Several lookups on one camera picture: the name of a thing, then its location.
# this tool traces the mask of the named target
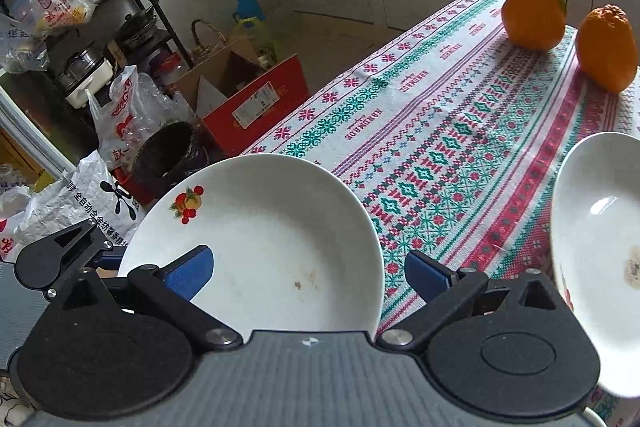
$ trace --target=plastic bag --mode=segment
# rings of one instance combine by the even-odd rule
[[[18,169],[14,169],[9,163],[0,164],[0,194],[25,184],[24,176]]]
[[[95,10],[91,0],[32,0],[31,7],[36,35],[87,23]]]
[[[94,118],[99,151],[109,170],[130,171],[142,144],[163,125],[192,121],[193,111],[181,96],[170,99],[160,92],[148,74],[138,74],[136,66],[126,66],[111,83],[111,102],[104,107],[85,91]]]
[[[8,377],[0,377],[0,397],[0,427],[18,427],[33,413],[31,406],[20,399]]]
[[[22,249],[14,235],[24,219],[24,210],[29,204],[31,189],[19,185],[0,195],[0,259],[13,262]]]
[[[127,246],[145,215],[94,151],[80,160],[74,172],[31,195],[14,240],[30,245],[91,217],[115,245]]]
[[[9,73],[45,71],[49,67],[44,40],[30,35],[27,27],[0,13],[0,67]]]

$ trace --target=food stain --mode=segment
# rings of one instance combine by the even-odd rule
[[[640,290],[640,248],[633,247],[625,263],[625,282],[634,290]]]

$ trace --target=orange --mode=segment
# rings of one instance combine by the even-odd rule
[[[516,46],[546,52],[562,40],[566,19],[559,0],[506,0],[502,24]]]
[[[193,208],[198,210],[202,204],[202,198],[197,194],[188,194],[187,199],[184,202],[185,208]]]
[[[575,38],[580,68],[602,89],[624,91],[638,70],[638,48],[626,14],[607,4],[582,21]]]

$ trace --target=plastic container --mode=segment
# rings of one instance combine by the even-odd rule
[[[177,53],[172,53],[154,71],[154,80],[161,86],[170,86],[180,80],[180,77],[187,71],[189,68],[182,57]]]
[[[236,28],[231,33],[231,40],[234,41],[242,36],[248,37],[255,54],[258,55],[261,67],[268,70],[278,63],[275,42],[271,39],[267,26],[260,22],[258,17],[238,20]]]
[[[262,11],[262,6],[257,0],[238,0],[238,8],[234,13],[236,22],[240,19],[250,19],[252,17],[256,17],[259,21],[267,19]]]

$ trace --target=black bucket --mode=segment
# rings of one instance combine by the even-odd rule
[[[133,161],[132,176],[155,198],[209,163],[195,128],[186,122],[165,125],[143,143]]]

